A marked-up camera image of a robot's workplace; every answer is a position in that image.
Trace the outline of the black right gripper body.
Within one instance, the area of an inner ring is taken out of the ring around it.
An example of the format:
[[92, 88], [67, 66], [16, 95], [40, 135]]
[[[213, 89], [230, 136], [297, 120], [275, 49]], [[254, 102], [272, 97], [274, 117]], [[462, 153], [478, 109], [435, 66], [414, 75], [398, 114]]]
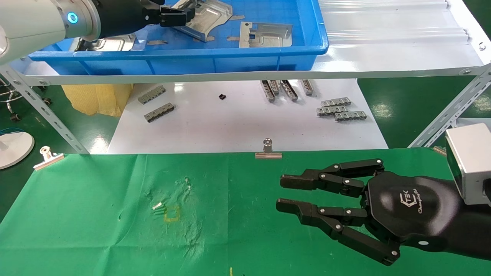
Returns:
[[467, 205], [453, 181], [385, 171], [367, 182], [367, 230], [391, 246], [491, 258], [490, 206]]

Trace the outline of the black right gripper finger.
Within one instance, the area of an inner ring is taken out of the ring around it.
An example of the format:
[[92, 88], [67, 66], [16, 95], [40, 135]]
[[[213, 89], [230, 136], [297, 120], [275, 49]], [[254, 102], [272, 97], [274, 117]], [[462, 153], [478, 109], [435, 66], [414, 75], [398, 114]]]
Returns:
[[296, 215], [301, 224], [318, 228], [331, 239], [385, 266], [400, 258], [399, 244], [379, 241], [355, 229], [368, 222], [365, 209], [319, 207], [289, 199], [277, 199], [276, 209]]
[[364, 159], [332, 164], [324, 169], [306, 169], [301, 175], [282, 175], [280, 186], [295, 190], [323, 190], [358, 198], [365, 190], [359, 178], [385, 170], [382, 159]]

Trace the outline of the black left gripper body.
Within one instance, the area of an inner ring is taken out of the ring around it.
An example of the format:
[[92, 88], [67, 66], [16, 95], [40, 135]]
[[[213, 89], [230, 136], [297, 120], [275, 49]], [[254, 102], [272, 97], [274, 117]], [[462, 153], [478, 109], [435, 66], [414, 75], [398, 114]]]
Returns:
[[100, 30], [97, 39], [134, 33], [148, 25], [148, 11], [140, 0], [93, 0], [98, 12]]

